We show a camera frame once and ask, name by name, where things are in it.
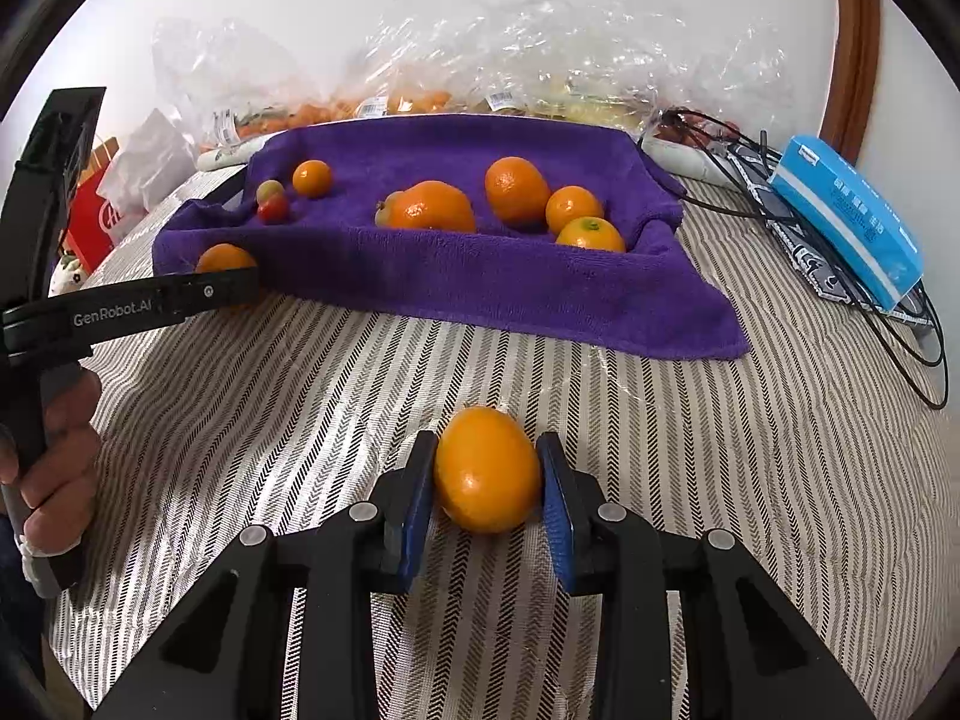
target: clear plastic wrap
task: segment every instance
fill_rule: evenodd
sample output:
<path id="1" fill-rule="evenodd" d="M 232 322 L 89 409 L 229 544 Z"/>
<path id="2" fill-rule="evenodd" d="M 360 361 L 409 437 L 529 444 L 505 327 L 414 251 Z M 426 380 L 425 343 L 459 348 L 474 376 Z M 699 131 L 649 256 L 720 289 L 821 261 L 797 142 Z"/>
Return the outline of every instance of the clear plastic wrap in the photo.
<path id="1" fill-rule="evenodd" d="M 238 20 L 163 19 L 152 56 L 157 90 L 199 151 L 332 118 L 290 53 Z"/>
<path id="2" fill-rule="evenodd" d="M 662 0 L 392 0 L 325 103 L 286 50 L 239 22 L 165 20 L 157 86 L 203 150 L 338 119 L 497 113 L 616 127 L 635 139 L 683 105 L 792 134 L 771 25 L 728 38 Z"/>
<path id="3" fill-rule="evenodd" d="M 347 62 L 334 119 L 456 111 L 451 79 L 462 67 L 486 4 L 392 0 L 358 55 Z"/>
<path id="4" fill-rule="evenodd" d="M 638 138 L 683 105 L 765 128 L 772 142 L 792 134 L 776 30 L 718 40 L 692 21 L 662 0 L 393 0 L 349 63 L 334 117 L 498 113 Z"/>

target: plush toy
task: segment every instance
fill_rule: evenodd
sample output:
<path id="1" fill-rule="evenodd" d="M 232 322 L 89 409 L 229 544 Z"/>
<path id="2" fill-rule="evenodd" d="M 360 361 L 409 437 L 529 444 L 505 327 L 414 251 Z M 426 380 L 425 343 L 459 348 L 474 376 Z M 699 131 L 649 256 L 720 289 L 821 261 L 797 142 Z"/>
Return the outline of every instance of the plush toy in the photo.
<path id="1" fill-rule="evenodd" d="M 86 279 L 90 275 L 83 269 L 83 266 L 73 254 L 65 254 L 61 261 L 56 263 L 54 274 L 50 277 L 51 298 L 54 295 L 66 295 L 83 287 Z"/>

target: orange fruit in plastic bag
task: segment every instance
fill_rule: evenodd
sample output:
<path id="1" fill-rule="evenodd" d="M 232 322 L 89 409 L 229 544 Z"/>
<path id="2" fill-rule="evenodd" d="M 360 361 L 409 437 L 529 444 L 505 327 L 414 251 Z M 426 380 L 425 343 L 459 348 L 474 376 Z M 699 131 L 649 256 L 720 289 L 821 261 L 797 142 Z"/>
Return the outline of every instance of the orange fruit in plastic bag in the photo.
<path id="1" fill-rule="evenodd" d="M 476 232 L 467 196 L 443 181 L 421 181 L 389 201 L 387 226 L 400 229 Z"/>
<path id="2" fill-rule="evenodd" d="M 256 268 L 256 260 L 250 252 L 232 244 L 217 244 L 200 255 L 195 274 L 214 274 L 218 271 L 232 271 L 236 268 Z"/>
<path id="3" fill-rule="evenodd" d="M 422 101 L 415 100 L 411 95 L 394 93 L 387 98 L 387 113 L 391 116 L 426 112 L 427 108 L 422 104 Z"/>
<path id="4" fill-rule="evenodd" d="M 593 192 L 583 187 L 560 187 L 546 203 L 546 226 L 559 235 L 575 218 L 603 218 L 603 206 Z"/>
<path id="5" fill-rule="evenodd" d="M 286 128 L 286 119 L 277 119 L 277 117 L 274 116 L 264 118 L 263 121 L 260 122 L 261 135 L 270 135 L 274 132 L 282 132 Z"/>
<path id="6" fill-rule="evenodd" d="M 557 236 L 558 244 L 568 247 L 598 248 L 606 251 L 627 250 L 620 233 L 604 218 L 582 217 L 575 218 L 566 225 Z"/>
<path id="7" fill-rule="evenodd" d="M 296 127 L 310 127 L 311 124 L 326 124 L 333 118 L 329 108 L 323 108 L 319 105 L 304 103 L 296 113 L 291 114 L 287 119 L 287 127 L 294 129 Z"/>
<path id="8" fill-rule="evenodd" d="M 343 119 L 352 119 L 360 105 L 360 100 L 337 100 L 333 103 L 333 122 L 342 122 Z"/>
<path id="9" fill-rule="evenodd" d="M 440 435 L 433 466 L 440 507 L 461 528 L 503 533 L 541 498 L 541 467 L 520 425 L 485 406 L 462 410 Z"/>
<path id="10" fill-rule="evenodd" d="M 310 199 L 323 197 L 333 186 L 333 170 L 322 160 L 308 159 L 296 166 L 293 184 L 297 194 Z"/>
<path id="11" fill-rule="evenodd" d="M 440 113 L 450 102 L 450 93 L 444 91 L 428 92 L 419 99 L 419 107 L 426 113 Z"/>
<path id="12" fill-rule="evenodd" d="M 487 170 L 487 201 L 507 227 L 544 221 L 550 188 L 536 166 L 523 157 L 503 157 Z"/>

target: cherry tomato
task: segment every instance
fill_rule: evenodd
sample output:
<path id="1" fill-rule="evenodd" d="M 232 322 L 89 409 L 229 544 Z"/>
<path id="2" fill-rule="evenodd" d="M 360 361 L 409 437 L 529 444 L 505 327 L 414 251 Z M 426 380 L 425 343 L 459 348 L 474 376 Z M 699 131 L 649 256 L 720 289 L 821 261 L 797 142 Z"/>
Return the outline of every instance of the cherry tomato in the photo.
<path id="1" fill-rule="evenodd" d="M 275 178 L 269 178 L 256 188 L 256 204 L 262 205 L 275 194 L 283 193 L 283 184 Z"/>
<path id="2" fill-rule="evenodd" d="M 272 194 L 256 209 L 264 224 L 280 224 L 290 218 L 290 201 L 284 194 Z"/>

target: white paper bag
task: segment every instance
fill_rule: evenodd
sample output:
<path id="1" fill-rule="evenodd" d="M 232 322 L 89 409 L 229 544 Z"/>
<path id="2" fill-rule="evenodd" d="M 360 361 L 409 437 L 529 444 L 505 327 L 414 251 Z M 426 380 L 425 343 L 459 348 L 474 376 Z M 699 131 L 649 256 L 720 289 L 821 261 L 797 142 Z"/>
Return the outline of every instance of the white paper bag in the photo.
<path id="1" fill-rule="evenodd" d="M 140 217 L 194 172 L 186 138 L 154 109 L 110 162 L 97 194 L 120 213 Z"/>

